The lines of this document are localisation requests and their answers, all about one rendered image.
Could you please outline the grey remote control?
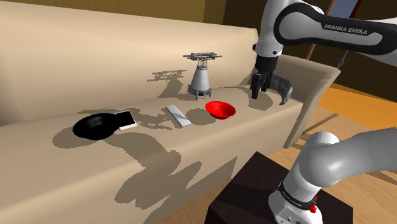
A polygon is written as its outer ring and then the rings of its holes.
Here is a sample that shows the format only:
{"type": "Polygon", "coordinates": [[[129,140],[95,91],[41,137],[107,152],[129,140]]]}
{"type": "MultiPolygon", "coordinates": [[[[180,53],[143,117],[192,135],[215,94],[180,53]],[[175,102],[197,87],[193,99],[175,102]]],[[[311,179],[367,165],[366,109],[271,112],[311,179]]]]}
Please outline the grey remote control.
{"type": "Polygon", "coordinates": [[[189,119],[187,119],[187,117],[175,105],[169,105],[166,107],[166,109],[181,126],[181,128],[187,127],[192,124],[191,121],[189,121],[189,119]]]}

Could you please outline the beige sofa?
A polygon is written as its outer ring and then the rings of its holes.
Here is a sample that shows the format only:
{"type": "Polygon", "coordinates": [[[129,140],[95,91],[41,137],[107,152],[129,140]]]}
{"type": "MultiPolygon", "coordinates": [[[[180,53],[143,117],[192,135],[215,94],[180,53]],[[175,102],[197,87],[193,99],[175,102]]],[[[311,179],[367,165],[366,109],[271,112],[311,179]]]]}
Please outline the beige sofa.
{"type": "Polygon", "coordinates": [[[250,96],[254,29],[0,1],[0,224],[153,224],[299,139],[338,69],[281,55],[288,103],[250,96]],[[207,61],[211,96],[187,92],[207,61]],[[205,109],[223,101],[225,119],[205,109]],[[175,105],[191,121],[181,128],[175,105]],[[75,136],[84,117],[137,126],[75,136]]]}

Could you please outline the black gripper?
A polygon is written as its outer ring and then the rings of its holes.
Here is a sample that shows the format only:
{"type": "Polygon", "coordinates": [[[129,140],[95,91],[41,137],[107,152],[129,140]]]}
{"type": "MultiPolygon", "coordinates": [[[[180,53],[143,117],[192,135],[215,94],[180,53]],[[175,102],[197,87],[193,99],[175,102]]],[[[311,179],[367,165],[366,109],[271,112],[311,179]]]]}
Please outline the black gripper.
{"type": "Polygon", "coordinates": [[[276,68],[277,61],[278,57],[256,56],[256,62],[254,66],[256,72],[254,75],[252,75],[250,85],[252,99],[258,98],[258,92],[260,89],[262,92],[266,92],[270,87],[272,75],[276,68]]]}

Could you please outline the orange rug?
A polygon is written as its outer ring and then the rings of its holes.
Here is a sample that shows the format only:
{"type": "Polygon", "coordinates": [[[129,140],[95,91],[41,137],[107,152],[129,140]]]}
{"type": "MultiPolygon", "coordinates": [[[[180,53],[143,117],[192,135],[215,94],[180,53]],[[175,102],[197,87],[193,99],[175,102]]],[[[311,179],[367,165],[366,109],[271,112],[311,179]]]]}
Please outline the orange rug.
{"type": "Polygon", "coordinates": [[[332,84],[319,106],[371,129],[397,127],[397,102],[332,84]]]}

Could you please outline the dark grey curved object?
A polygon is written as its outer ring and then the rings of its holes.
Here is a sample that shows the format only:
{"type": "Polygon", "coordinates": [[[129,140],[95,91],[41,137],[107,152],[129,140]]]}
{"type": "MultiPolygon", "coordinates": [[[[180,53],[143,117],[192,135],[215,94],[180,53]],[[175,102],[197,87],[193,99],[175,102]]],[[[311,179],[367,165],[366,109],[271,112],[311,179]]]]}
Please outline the dark grey curved object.
{"type": "Polygon", "coordinates": [[[272,75],[270,79],[269,88],[276,91],[281,96],[280,105],[284,105],[287,103],[293,91],[293,88],[289,80],[287,78],[280,77],[276,74],[272,75]]]}

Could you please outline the brown framed mirror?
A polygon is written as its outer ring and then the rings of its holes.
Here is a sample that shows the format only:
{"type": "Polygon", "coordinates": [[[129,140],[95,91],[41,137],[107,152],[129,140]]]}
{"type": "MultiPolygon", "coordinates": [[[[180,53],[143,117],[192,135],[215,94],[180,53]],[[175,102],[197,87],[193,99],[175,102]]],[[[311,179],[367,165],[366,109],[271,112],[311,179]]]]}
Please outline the brown framed mirror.
{"type": "Polygon", "coordinates": [[[334,17],[355,18],[363,1],[364,0],[331,0],[326,14],[334,17]]]}

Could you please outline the grey tower figure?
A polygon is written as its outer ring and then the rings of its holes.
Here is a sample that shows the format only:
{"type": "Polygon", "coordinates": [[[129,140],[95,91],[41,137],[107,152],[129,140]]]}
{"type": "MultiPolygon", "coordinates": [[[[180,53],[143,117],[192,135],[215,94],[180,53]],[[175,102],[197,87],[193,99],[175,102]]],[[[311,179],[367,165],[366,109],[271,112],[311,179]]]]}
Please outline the grey tower figure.
{"type": "Polygon", "coordinates": [[[215,60],[221,57],[214,52],[198,52],[184,55],[187,59],[197,61],[196,70],[194,72],[192,82],[187,86],[187,92],[195,96],[198,100],[199,96],[211,96],[211,88],[209,86],[209,75],[207,70],[207,61],[215,60]]]}

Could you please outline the black bowl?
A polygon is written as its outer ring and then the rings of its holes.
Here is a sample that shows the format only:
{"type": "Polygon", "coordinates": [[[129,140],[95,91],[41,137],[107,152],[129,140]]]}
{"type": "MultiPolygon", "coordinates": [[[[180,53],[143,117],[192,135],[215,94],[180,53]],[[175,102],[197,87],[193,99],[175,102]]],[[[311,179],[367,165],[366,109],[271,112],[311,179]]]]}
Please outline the black bowl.
{"type": "Polygon", "coordinates": [[[102,140],[119,129],[115,114],[99,113],[82,118],[73,126],[75,136],[89,140],[102,140]]]}

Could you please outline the white phone with black screen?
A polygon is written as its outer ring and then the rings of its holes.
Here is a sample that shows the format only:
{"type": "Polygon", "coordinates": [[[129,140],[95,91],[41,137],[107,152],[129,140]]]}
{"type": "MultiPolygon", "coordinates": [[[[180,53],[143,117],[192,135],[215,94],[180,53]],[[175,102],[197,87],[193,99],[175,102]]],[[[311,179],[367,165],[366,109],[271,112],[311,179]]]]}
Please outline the white phone with black screen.
{"type": "Polygon", "coordinates": [[[117,112],[115,113],[115,115],[118,119],[120,130],[125,130],[137,126],[137,123],[129,110],[117,112]]]}

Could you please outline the red bowl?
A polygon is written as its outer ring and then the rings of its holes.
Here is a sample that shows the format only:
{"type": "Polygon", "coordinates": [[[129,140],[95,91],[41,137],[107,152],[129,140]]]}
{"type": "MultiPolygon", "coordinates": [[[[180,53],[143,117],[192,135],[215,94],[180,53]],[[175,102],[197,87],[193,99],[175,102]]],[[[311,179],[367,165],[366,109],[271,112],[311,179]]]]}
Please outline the red bowl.
{"type": "Polygon", "coordinates": [[[215,119],[225,120],[236,114],[236,109],[223,101],[211,101],[205,105],[207,112],[215,119]]]}

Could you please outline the dark robot stand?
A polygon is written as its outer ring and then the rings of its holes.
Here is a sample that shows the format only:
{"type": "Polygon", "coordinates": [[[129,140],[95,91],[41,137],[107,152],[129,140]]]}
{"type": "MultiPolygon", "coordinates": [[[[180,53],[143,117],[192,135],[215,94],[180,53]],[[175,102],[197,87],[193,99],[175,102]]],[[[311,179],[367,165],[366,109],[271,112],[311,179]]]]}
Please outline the dark robot stand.
{"type": "MultiPolygon", "coordinates": [[[[277,224],[268,197],[287,173],[256,152],[210,204],[204,224],[277,224]]],[[[324,224],[353,224],[353,208],[323,190],[317,209],[324,224]]]]}

